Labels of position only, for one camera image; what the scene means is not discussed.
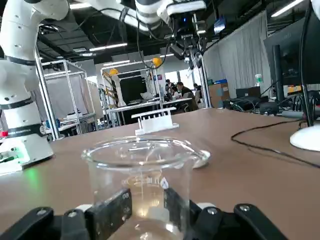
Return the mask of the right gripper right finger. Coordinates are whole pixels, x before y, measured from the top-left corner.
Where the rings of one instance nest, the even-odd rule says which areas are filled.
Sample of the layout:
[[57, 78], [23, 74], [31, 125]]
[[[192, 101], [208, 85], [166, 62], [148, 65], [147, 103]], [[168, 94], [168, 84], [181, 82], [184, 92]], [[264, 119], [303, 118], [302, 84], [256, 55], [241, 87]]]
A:
[[255, 205], [240, 203], [233, 212], [215, 206], [200, 208], [172, 188], [164, 191], [169, 221], [184, 240], [286, 240], [287, 237]]

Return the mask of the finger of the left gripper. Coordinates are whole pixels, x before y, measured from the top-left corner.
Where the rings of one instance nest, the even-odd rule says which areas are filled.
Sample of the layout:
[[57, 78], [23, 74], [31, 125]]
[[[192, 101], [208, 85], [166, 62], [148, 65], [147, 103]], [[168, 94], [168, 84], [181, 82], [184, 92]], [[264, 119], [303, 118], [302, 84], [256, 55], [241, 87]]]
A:
[[179, 60], [188, 57], [188, 44], [185, 37], [175, 37], [170, 43], [170, 52]]
[[190, 70], [193, 70], [195, 67], [200, 69], [202, 67], [202, 53], [199, 50], [197, 39], [194, 36], [191, 36], [187, 39], [186, 57], [188, 58], [188, 66]]

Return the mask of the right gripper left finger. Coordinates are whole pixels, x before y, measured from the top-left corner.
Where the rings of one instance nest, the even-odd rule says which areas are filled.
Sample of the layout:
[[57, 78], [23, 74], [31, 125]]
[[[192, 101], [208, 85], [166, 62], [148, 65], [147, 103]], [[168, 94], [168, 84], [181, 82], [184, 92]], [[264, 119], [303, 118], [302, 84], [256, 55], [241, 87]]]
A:
[[107, 240], [132, 216], [132, 193], [124, 188], [111, 199], [55, 215], [51, 207], [30, 210], [0, 235], [2, 240]]

